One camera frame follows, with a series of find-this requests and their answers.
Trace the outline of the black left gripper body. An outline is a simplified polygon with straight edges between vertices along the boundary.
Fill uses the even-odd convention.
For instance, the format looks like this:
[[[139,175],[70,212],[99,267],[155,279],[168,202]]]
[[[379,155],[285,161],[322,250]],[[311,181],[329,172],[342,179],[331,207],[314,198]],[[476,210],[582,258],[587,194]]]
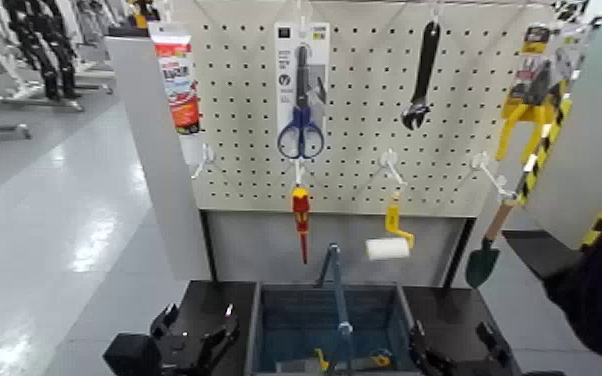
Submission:
[[[189,335],[159,331],[159,349],[162,355],[161,374],[210,375],[212,357],[211,334]]]

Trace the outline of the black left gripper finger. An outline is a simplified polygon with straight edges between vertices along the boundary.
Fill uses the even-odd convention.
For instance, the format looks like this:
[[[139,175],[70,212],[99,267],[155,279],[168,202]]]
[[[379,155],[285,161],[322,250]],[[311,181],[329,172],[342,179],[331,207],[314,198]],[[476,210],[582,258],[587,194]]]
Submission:
[[[172,326],[178,317],[175,303],[167,305],[151,322],[151,336],[164,337],[172,332]]]
[[[225,309],[223,325],[200,338],[196,365],[199,368],[215,368],[238,339],[239,318],[234,311],[234,305],[229,304]]]

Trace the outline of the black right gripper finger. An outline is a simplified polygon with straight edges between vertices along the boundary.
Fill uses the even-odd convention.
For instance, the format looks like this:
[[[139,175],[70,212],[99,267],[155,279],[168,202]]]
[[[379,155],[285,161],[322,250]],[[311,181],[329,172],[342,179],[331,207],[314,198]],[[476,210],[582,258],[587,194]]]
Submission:
[[[411,360],[423,375],[439,376],[440,371],[428,359],[428,350],[421,322],[415,320],[411,327]]]
[[[498,363],[510,362],[510,347],[501,333],[492,325],[487,322],[480,322],[476,327],[476,334],[492,359]]]

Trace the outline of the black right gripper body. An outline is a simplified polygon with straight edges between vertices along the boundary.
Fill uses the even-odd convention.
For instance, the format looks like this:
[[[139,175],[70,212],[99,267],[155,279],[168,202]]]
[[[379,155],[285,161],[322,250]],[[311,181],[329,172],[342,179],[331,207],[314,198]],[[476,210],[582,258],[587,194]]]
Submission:
[[[501,365],[497,361],[461,361],[445,366],[443,376],[521,376],[522,372],[514,363]]]

